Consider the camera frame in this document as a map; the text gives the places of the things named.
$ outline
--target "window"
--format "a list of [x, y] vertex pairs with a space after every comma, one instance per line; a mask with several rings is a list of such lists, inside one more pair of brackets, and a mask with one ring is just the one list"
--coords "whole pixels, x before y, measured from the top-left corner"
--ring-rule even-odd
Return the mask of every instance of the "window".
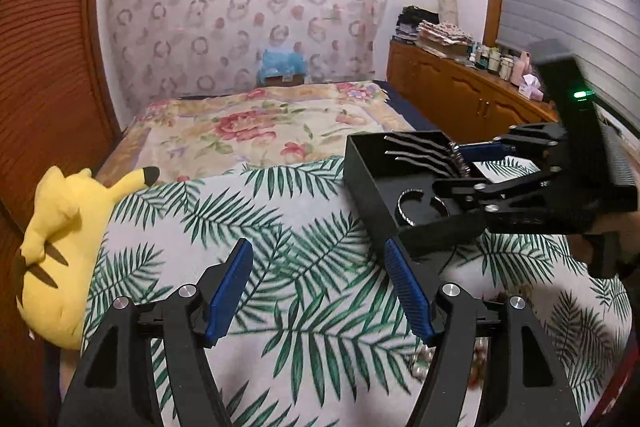
[[640, 0], [502, 0], [498, 42], [557, 38], [599, 98], [640, 130]]

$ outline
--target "yellow plush toy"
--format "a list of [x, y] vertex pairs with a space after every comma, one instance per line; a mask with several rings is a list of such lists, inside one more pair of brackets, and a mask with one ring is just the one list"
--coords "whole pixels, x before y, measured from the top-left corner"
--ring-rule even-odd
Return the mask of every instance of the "yellow plush toy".
[[13, 267], [18, 310], [31, 330], [64, 349], [80, 349], [86, 297], [111, 211], [159, 175], [157, 167], [145, 167], [107, 188], [89, 169], [66, 178], [58, 167], [44, 174]]

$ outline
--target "wooden countertop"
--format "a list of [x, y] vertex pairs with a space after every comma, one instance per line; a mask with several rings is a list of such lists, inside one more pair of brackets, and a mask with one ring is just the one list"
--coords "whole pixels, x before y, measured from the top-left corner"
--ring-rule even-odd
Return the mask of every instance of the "wooden countertop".
[[518, 92], [518, 88], [516, 86], [514, 86], [510, 82], [505, 82], [499, 76], [495, 76], [495, 75], [493, 75], [491, 73], [488, 73], [487, 71], [482, 71], [482, 70], [478, 70], [476, 68], [463, 66], [462, 64], [456, 62], [455, 60], [451, 60], [449, 58], [436, 57], [436, 55], [433, 55], [430, 52], [427, 52], [427, 51], [419, 48], [418, 46], [412, 46], [410, 44], [402, 44], [402, 42], [397, 42], [397, 41], [391, 41], [391, 45], [392, 46], [402, 46], [403, 48], [413, 48], [415, 50], [415, 54], [416, 54], [416, 57], [417, 57], [418, 60], [419, 60], [419, 57], [422, 54], [429, 55], [429, 58], [435, 58], [436, 60], [442, 60], [442, 61], [446, 62], [447, 66], [449, 66], [451, 68], [454, 68], [454, 69], [457, 68], [459, 71], [466, 71], [466, 72], [472, 74], [473, 76], [475, 76], [476, 78], [478, 78], [482, 82], [484, 82], [485, 84], [488, 84], [489, 86], [493, 87], [498, 92], [503, 93], [504, 95], [512, 98], [513, 100], [517, 101], [518, 103], [521, 103], [521, 104], [525, 103], [527, 105], [527, 107], [531, 108], [533, 111], [538, 113], [540, 115], [540, 117], [542, 117], [543, 120], [546, 120], [546, 121], [558, 121], [558, 114], [556, 113], [555, 110], [552, 109], [552, 107], [548, 103], [546, 103], [546, 102], [536, 102], [535, 100], [528, 100], [527, 98], [524, 98]]

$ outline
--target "bed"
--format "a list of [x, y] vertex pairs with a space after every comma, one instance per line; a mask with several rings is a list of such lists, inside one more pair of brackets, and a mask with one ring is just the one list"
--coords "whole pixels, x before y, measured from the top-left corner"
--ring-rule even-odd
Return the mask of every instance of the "bed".
[[[163, 298], [247, 237], [254, 274], [230, 334], [207, 353], [234, 424], [404, 425], [429, 353], [372, 259], [342, 184], [341, 155], [349, 133], [411, 128], [433, 125], [386, 83], [256, 89], [150, 106], [98, 174], [109, 184], [148, 164], [162, 172], [158, 187], [114, 210], [83, 345], [116, 296]], [[479, 168], [494, 182], [536, 169], [519, 158]], [[475, 296], [499, 300], [508, 291], [532, 305], [583, 423], [610, 402], [620, 386], [616, 369], [626, 367], [628, 300], [618, 280], [590, 279], [564, 237], [485, 233], [452, 252], [445, 274]], [[152, 350], [162, 418], [178, 425], [161, 342]], [[461, 427], [475, 422], [485, 351], [478, 341]]]

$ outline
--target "pink bottle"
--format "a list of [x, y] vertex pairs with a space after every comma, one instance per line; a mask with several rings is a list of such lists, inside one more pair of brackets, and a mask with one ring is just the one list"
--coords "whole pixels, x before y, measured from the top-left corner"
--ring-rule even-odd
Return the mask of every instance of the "pink bottle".
[[531, 72], [531, 57], [527, 52], [522, 52], [520, 58], [516, 60], [513, 65], [513, 71], [511, 71], [511, 84], [514, 86], [520, 86], [524, 84], [524, 75]]

